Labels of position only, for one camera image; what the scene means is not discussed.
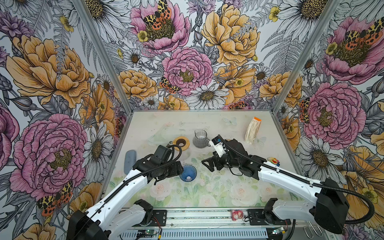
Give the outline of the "blue glass dripper cone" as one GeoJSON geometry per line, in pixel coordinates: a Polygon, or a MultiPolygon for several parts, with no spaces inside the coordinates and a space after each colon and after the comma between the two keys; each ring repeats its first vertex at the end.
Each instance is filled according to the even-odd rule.
{"type": "Polygon", "coordinates": [[[180,174],[180,179],[183,182],[192,182],[197,177],[197,169],[192,165],[183,166],[183,172],[180,174]]]}

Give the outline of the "coffee filter pack orange top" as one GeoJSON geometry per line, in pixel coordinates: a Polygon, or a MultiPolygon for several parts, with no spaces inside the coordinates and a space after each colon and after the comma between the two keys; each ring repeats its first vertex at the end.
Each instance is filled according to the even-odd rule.
{"type": "Polygon", "coordinates": [[[246,130],[246,134],[245,134],[245,142],[248,143],[248,144],[252,144],[253,141],[256,139],[257,137],[257,134],[259,132],[259,129],[261,127],[261,123],[262,123],[262,120],[257,118],[257,117],[254,117],[247,130],[246,130]]]}

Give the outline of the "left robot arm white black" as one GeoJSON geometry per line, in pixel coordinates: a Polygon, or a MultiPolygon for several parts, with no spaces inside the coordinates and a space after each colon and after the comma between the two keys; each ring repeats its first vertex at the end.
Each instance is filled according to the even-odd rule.
{"type": "Polygon", "coordinates": [[[67,239],[109,240],[134,225],[147,225],[153,215],[152,205],[139,200],[129,210],[122,208],[151,180],[179,176],[184,170],[179,162],[182,152],[178,145],[159,145],[153,154],[133,163],[127,176],[108,195],[85,212],[76,211],[70,217],[67,239]]]}

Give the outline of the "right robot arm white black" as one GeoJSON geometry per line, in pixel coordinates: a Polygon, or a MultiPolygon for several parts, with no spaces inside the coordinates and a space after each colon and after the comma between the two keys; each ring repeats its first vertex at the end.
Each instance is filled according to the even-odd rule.
{"type": "Polygon", "coordinates": [[[213,156],[202,164],[211,172],[237,168],[243,176],[271,183],[302,199],[301,203],[290,204],[278,199],[268,201],[267,210],[277,218],[316,222],[330,233],[343,232],[350,205],[335,181],[321,182],[284,170],[262,157],[248,154],[235,139],[226,141],[217,136],[208,145],[214,148],[213,156]]]}

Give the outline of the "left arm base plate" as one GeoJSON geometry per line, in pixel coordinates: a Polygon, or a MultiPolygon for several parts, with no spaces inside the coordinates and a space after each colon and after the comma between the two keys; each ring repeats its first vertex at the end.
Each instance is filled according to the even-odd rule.
{"type": "Polygon", "coordinates": [[[166,222],[167,222],[167,213],[168,213],[167,210],[154,209],[149,226],[151,226],[151,227],[158,227],[159,226],[157,224],[157,222],[154,220],[154,218],[156,218],[157,221],[159,222],[160,226],[164,227],[166,225],[166,222]]]}

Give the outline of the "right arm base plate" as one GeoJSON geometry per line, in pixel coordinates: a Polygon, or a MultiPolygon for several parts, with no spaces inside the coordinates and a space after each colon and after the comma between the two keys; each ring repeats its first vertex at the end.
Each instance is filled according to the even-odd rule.
{"type": "Polygon", "coordinates": [[[279,219],[273,212],[264,209],[248,209],[247,220],[251,226],[290,226],[291,220],[279,219]]]}

